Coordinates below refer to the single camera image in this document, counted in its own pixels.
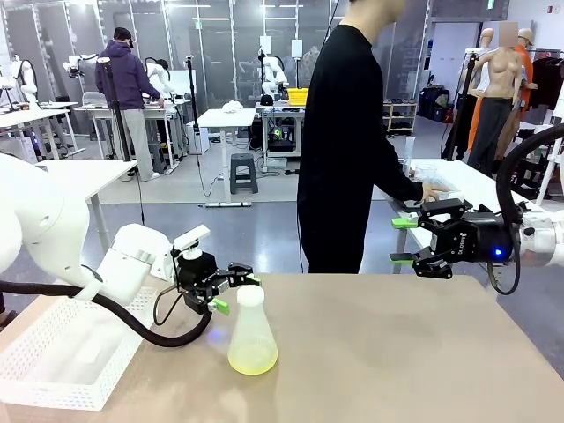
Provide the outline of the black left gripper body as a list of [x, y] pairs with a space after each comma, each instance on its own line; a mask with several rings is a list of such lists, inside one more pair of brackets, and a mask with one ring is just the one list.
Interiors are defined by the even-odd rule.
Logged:
[[220, 270], [215, 256], [203, 252], [199, 257], [176, 260], [176, 282], [184, 303], [196, 313], [211, 313], [213, 300], [230, 288], [226, 271]]

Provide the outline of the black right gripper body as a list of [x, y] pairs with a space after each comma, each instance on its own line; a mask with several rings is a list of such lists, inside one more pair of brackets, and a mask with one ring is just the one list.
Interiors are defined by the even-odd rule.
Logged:
[[447, 263], [505, 263], [514, 258], [515, 243], [501, 215], [466, 212], [431, 222], [431, 250]]

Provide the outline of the person's right hand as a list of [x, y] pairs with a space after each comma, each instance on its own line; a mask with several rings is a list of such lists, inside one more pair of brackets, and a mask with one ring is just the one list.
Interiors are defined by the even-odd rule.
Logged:
[[435, 185], [429, 182], [422, 183], [422, 198], [421, 203], [429, 202], [431, 200], [437, 201], [440, 199], [441, 193], [448, 193], [449, 190], [445, 187]]

